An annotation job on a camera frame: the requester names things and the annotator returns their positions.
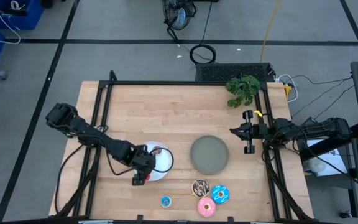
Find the wooden table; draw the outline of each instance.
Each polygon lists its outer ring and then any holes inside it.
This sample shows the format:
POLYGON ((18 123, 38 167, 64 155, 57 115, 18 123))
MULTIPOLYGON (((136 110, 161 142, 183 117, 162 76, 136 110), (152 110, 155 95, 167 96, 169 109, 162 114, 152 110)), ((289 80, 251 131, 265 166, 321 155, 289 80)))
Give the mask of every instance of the wooden table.
MULTIPOLYGON (((83 82, 76 105, 79 115, 89 123, 97 86, 98 82, 83 82)), ((290 119, 283 85, 268 83, 268 93, 273 116, 290 119)), ((133 144, 163 142, 173 152, 175 165, 162 180, 134 187, 131 185, 133 173, 119 177, 113 175, 103 150, 91 218, 134 220, 137 215, 143 215, 145 220, 224 221, 228 216, 233 216, 236 221, 273 221, 267 173, 261 160, 262 143, 255 140, 255 154, 245 155, 243 148, 246 142, 229 132, 229 128, 236 128, 244 122, 241 115, 244 110, 256 110, 255 104, 229 109, 226 102, 230 98, 232 96, 224 86, 114 85, 107 134, 133 144), (227 167, 217 175, 200 174, 190 161, 191 145, 207 134, 221 138, 230 152, 227 167), (230 190, 230 201, 218 205, 213 217, 203 218, 196 210, 198 199, 191 195, 190 190, 195 179, 207 180, 211 186, 223 184, 230 190), (164 195, 173 200, 170 208, 160 206, 160 199, 164 195)), ((78 144, 76 139, 69 139, 63 159, 78 144)), ((63 207, 78 186, 84 151, 73 156, 63 170, 59 208, 63 207)), ((287 189, 305 213, 312 217, 300 158, 288 150, 281 150, 281 155, 287 189)), ((127 168, 116 161, 112 161, 112 164, 116 171, 127 168)), ((81 213, 85 210, 87 194, 85 190, 81 213)), ((282 201, 278 189, 277 198, 279 202, 282 201)), ((279 204, 281 217, 285 217, 282 203, 279 204)), ((53 206, 50 213, 55 213, 53 206)))

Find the blue donut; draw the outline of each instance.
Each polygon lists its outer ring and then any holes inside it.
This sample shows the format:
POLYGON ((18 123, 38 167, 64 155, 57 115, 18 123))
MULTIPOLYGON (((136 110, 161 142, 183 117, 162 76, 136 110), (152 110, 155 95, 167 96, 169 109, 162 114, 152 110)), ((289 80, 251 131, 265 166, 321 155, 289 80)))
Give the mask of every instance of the blue donut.
POLYGON ((230 199, 230 192, 225 186, 217 185, 212 189, 212 199, 217 204, 224 204, 230 199))
POLYGON ((172 199, 170 197, 168 197, 168 196, 164 196, 164 197, 161 198, 160 203, 161 203, 161 206, 163 208, 168 208, 172 204, 172 199))

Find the black metal frame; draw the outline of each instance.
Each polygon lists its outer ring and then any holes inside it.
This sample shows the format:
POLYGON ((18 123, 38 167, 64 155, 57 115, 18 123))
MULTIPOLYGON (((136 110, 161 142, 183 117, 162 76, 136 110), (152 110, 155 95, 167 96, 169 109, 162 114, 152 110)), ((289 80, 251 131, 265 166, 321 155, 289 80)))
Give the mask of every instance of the black metal frame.
MULTIPOLYGON (((104 102, 104 108, 103 108, 103 115, 102 115, 102 121, 101 121, 101 125, 105 125, 106 124, 106 120, 107 120, 107 113, 108 113, 108 108, 109 108, 109 102, 111 99, 111 93, 112 93, 112 86, 113 85, 206 85, 206 86, 224 86, 226 84, 226 82, 198 82, 198 81, 119 81, 117 80, 117 78, 114 75, 114 72, 111 71, 110 73, 110 80, 100 80, 99 81, 99 85, 98 85, 98 92, 96 94, 96 100, 95 100, 95 105, 94 105, 94 110, 93 110, 93 115, 92 115, 92 121, 91 124, 93 126, 96 125, 96 118, 98 117, 98 111, 99 111, 99 106, 100 106, 100 101, 101 101, 101 96, 102 96, 102 92, 103 89, 105 87, 107 87, 107 93, 106 93, 106 101, 104 102)), ((262 83, 261 86, 261 90, 262 93, 264 94, 264 101, 265 101, 265 106, 266 106, 266 112, 267 114, 272 114, 272 108, 270 105, 270 99, 269 99, 269 93, 268 93, 268 89, 267 89, 267 84, 266 83, 262 83)), ((256 104, 256 108, 257 110, 262 112, 262 105, 260 102, 260 96, 259 94, 257 94, 255 96, 255 104, 256 104)), ((259 122, 263 123, 264 120, 263 118, 259 117, 259 122)), ((269 125, 273 124, 273 118, 271 116, 268 116, 268 123, 269 125)), ((81 180, 83 180, 83 178, 85 177, 86 171, 88 170, 88 166, 89 166, 89 162, 90 162, 90 150, 91 149, 86 149, 86 153, 84 156, 84 161, 83 161, 83 166, 81 169, 81 177, 80 177, 80 182, 81 180)), ((264 150, 265 154, 265 162, 270 162, 270 154, 269 154, 269 150, 264 150)), ((284 173, 283 173, 283 167, 282 167, 282 162, 281 162, 281 157, 280 157, 280 152, 274 151, 275 153, 275 161, 276 161, 276 168, 277 168, 277 173, 278 176, 280 178, 280 180, 282 181, 282 183, 285 185, 285 178, 284 178, 284 173)), ((94 195, 94 190, 95 190, 95 183, 96 183, 96 176, 94 177, 94 179, 92 180, 90 187, 89 187, 89 193, 88 193, 88 199, 87 199, 87 203, 86 203, 86 211, 85 211, 85 216, 86 217, 90 217, 91 214, 91 207, 92 207, 92 202, 93 202, 93 195, 94 195)), ((271 199, 271 204, 272 204, 272 209, 273 209, 273 217, 274 220, 277 221, 280 219, 280 211, 278 208, 278 202, 277 202, 277 194, 275 191, 275 184, 273 182, 273 180, 268 177, 268 185, 269 185, 269 191, 270 191, 270 199, 271 199)), ((291 215, 291 209, 289 204, 287 203, 287 200, 283 197, 283 204, 284 204, 284 211, 285 211, 285 218, 287 220, 291 220, 292 219, 292 215, 291 215)), ((80 211, 80 206, 81 206, 81 199, 79 199, 79 201, 77 202, 77 204, 75 205, 75 209, 74 209, 74 213, 73 215, 78 215, 79 211, 80 211)), ((114 222, 125 222, 125 223, 138 223, 139 219, 142 220, 142 215, 138 216, 138 220, 115 220, 114 222)), ((171 223, 170 221, 157 221, 159 223, 171 223)), ((228 222, 208 222, 208 223, 249 223, 249 222, 234 222, 233 217, 228 217, 228 222)))

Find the potted plant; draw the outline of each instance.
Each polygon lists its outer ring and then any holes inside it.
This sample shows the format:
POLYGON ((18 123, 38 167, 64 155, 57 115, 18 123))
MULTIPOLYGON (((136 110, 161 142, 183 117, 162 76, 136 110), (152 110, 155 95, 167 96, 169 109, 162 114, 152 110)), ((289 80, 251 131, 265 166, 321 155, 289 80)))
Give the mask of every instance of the potted plant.
POLYGON ((232 108, 239 107, 243 102, 245 106, 250 105, 259 88, 260 82, 252 75, 240 75, 238 78, 233 78, 226 83, 226 89, 236 97, 227 101, 227 105, 232 108))

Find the white cord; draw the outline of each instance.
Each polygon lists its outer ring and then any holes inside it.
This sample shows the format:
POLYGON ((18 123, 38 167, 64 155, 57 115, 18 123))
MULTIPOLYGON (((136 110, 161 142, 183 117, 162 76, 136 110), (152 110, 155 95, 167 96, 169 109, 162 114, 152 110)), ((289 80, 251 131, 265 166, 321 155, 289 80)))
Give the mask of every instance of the white cord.
POLYGON ((5 43, 5 44, 12 44, 12 45, 16 45, 16 44, 19 44, 20 43, 20 41, 21 41, 21 37, 20 37, 20 35, 17 33, 17 32, 15 32, 10 26, 8 26, 7 24, 6 24, 6 22, 4 21, 4 19, 2 18, 2 16, 1 16, 1 14, 0 14, 0 19, 2 20, 2 22, 13 32, 13 33, 15 33, 16 34, 16 36, 19 38, 18 40, 17 40, 17 42, 16 43, 12 43, 12 42, 6 42, 6 41, 1 41, 0 40, 0 43, 5 43))
POLYGON ((294 101, 298 98, 298 89, 297 89, 297 87, 296 87, 295 82, 293 81, 292 77, 291 77, 289 74, 280 75, 280 76, 278 77, 278 80, 280 80, 281 77, 285 77, 285 76, 286 76, 286 77, 289 77, 289 78, 291 79, 292 84, 293 84, 293 87, 294 87, 294 89, 295 89, 295 93, 296 93, 295 98, 288 101, 289 103, 291 103, 291 102, 294 102, 294 101))

